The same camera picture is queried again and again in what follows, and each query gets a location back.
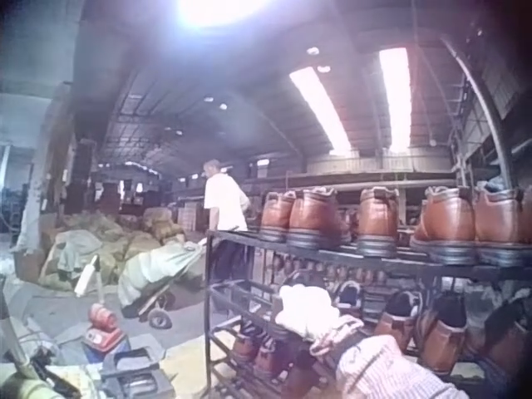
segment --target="steel column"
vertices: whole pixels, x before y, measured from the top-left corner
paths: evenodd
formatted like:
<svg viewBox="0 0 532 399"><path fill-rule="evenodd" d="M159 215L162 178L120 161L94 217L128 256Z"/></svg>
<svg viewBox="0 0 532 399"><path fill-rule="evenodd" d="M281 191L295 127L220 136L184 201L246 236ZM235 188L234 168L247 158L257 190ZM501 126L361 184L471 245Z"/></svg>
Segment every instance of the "steel column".
<svg viewBox="0 0 532 399"><path fill-rule="evenodd" d="M516 186L516 178L512 171L510 148L505 141L502 120L493 97L482 80L482 77L478 76L476 72L473 71L464 52L457 47L449 36L441 35L440 39L464 72L465 77L467 77L467 80L471 84L471 87L479 100L482 111L487 119L488 126L490 127L491 137L493 138L497 156L499 158L500 176L507 189L513 188Z"/></svg>

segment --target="dolly wheel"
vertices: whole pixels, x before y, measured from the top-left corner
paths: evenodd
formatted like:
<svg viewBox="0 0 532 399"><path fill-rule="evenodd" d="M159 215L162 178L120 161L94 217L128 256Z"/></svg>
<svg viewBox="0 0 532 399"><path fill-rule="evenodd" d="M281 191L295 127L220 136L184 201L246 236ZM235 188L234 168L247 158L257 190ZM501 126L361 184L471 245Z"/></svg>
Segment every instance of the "dolly wheel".
<svg viewBox="0 0 532 399"><path fill-rule="evenodd" d="M153 308L148 313L148 323L157 330L167 330L172 328L170 315L163 309Z"/></svg>

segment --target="white cloth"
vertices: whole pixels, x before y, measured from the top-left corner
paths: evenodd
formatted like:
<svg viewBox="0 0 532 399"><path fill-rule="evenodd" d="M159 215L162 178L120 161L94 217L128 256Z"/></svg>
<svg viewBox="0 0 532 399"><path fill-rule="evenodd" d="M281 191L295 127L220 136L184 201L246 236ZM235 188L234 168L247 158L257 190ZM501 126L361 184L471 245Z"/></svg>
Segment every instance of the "white cloth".
<svg viewBox="0 0 532 399"><path fill-rule="evenodd" d="M204 208L218 208L218 230L247 231L248 225L242 212L242 206L247 202L248 197L231 176L217 173L207 179Z"/></svg>
<svg viewBox="0 0 532 399"><path fill-rule="evenodd" d="M283 310L275 322L313 341L311 353L321 357L363 326L340 316L322 288L281 287ZM467 399L463 391L403 357L391 335L369 337L350 347L337 365L337 387L343 399Z"/></svg>

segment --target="man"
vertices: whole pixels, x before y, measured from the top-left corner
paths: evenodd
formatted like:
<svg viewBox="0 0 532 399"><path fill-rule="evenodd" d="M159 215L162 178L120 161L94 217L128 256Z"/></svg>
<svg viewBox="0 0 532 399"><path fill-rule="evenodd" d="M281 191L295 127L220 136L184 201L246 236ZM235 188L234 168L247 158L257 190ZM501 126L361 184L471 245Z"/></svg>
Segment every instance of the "man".
<svg viewBox="0 0 532 399"><path fill-rule="evenodd" d="M249 199L234 179L221 171L217 160L204 164L207 176L204 208L209 210L209 229L224 231L247 231L244 212L249 208ZM250 257L253 251L232 241L222 241L213 250L210 283L219 283L229 278L249 278ZM224 311L216 301L214 307Z"/></svg>
<svg viewBox="0 0 532 399"><path fill-rule="evenodd" d="M231 176L222 173L219 161L210 160L203 169L207 176L204 208L209 209L209 229L246 231L246 194Z"/></svg>

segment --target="dark pants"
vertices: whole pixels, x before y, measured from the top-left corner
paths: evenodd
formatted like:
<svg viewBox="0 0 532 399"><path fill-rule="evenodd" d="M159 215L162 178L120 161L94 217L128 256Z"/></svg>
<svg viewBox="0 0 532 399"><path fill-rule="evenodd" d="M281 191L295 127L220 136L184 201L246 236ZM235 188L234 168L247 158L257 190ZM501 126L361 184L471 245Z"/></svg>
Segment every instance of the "dark pants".
<svg viewBox="0 0 532 399"><path fill-rule="evenodd" d="M213 250L211 257L210 284L222 283L227 280L251 279L251 266L254 252L252 248L232 241L222 241ZM248 308L249 301L245 298L232 298L233 302ZM214 309L226 312L228 309L216 300L213 300Z"/></svg>

